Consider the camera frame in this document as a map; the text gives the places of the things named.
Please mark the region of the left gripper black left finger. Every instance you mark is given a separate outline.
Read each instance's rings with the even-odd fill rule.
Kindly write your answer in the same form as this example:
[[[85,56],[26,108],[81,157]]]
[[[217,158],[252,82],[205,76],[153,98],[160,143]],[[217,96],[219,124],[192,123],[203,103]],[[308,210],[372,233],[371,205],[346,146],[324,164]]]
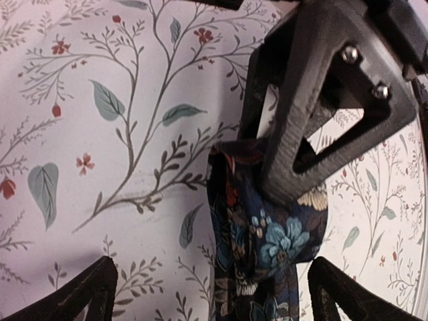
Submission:
[[[6,320],[74,320],[86,306],[86,320],[111,320],[117,281],[113,259],[103,256],[62,288]]]

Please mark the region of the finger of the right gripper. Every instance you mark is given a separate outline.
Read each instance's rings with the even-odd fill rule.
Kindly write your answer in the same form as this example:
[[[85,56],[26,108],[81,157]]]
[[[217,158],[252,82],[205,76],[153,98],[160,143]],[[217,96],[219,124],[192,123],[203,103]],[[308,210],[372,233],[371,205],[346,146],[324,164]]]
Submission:
[[[379,3],[303,1],[261,174],[261,187],[285,205],[414,121],[418,103],[403,65],[372,22]],[[339,109],[362,118],[322,152],[306,144]]]

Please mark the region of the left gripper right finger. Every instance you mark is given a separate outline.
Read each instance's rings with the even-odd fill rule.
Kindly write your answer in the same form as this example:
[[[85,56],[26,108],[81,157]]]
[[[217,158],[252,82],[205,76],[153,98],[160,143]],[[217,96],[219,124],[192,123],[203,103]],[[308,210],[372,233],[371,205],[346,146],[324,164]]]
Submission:
[[[366,290],[325,257],[317,257],[308,270],[313,317],[339,320],[341,308],[351,320],[418,320]]]

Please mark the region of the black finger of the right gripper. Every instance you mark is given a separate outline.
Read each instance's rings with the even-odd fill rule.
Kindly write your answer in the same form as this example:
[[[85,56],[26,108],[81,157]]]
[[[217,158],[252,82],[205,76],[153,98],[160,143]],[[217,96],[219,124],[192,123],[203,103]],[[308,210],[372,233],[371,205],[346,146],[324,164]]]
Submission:
[[[280,88],[284,82],[288,53],[259,46],[250,56],[238,139],[257,136],[268,86]]]

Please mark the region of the dark floral tie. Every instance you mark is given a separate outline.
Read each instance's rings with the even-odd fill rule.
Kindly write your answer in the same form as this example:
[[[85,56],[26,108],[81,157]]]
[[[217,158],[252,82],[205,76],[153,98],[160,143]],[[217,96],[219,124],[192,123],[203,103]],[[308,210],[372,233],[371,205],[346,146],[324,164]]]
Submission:
[[[216,320],[297,320],[296,266],[315,258],[326,231],[324,183],[284,207],[257,190],[265,146],[218,142],[209,153]]]

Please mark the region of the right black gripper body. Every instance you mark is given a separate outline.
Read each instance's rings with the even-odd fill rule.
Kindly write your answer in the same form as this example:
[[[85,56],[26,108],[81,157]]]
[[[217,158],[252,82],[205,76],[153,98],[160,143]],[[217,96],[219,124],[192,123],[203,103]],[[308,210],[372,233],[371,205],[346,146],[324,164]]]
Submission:
[[[403,77],[427,73],[427,29],[408,1],[366,1],[374,23],[403,64]]]

